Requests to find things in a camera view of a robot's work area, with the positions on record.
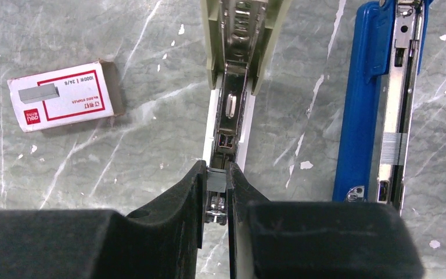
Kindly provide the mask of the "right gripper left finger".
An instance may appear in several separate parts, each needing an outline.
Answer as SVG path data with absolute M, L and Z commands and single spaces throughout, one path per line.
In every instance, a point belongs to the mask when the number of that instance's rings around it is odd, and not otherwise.
M 194 278 L 206 164 L 128 215 L 0 210 L 0 278 Z

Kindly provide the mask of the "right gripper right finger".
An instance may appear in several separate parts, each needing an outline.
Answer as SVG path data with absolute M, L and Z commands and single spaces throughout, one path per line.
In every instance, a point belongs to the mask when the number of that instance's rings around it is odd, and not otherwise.
M 381 203 L 270 201 L 226 171 L 231 278 L 422 278 L 410 233 Z

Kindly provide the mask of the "grey staple strip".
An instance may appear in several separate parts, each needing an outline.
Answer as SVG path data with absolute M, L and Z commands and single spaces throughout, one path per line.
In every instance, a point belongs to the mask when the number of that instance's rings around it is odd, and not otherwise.
M 207 168 L 207 190 L 208 192 L 226 192 L 226 170 Z

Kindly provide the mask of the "red white staple box sleeve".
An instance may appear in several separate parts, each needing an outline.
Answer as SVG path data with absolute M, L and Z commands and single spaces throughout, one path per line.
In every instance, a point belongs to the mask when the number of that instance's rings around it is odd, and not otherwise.
M 7 81 L 25 133 L 125 113 L 114 62 L 98 60 Z

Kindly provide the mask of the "beige white small stapler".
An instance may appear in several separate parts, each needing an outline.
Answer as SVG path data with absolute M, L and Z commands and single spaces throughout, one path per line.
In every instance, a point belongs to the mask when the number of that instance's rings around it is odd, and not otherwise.
M 256 95 L 290 1 L 200 2 L 210 87 L 203 159 L 226 170 L 246 162 Z M 228 196 L 208 192 L 206 222 L 225 225 Z

